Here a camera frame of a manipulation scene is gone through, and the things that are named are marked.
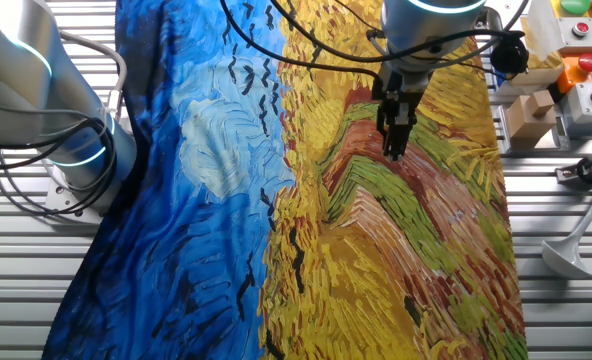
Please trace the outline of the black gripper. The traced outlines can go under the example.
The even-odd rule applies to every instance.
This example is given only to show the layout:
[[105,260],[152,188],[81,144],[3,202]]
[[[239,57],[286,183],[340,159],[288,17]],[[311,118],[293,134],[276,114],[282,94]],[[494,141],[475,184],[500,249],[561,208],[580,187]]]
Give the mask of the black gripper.
[[[417,123],[415,114],[425,90],[432,77],[431,71],[407,72],[392,69],[390,66],[382,66],[378,72],[378,78],[372,86],[373,100],[395,100],[403,107],[395,120],[396,150],[399,156],[405,154],[409,137],[414,125]],[[377,112],[377,130],[383,137],[383,155],[390,161],[395,161],[397,155],[392,149],[390,133],[394,120],[385,110]]]

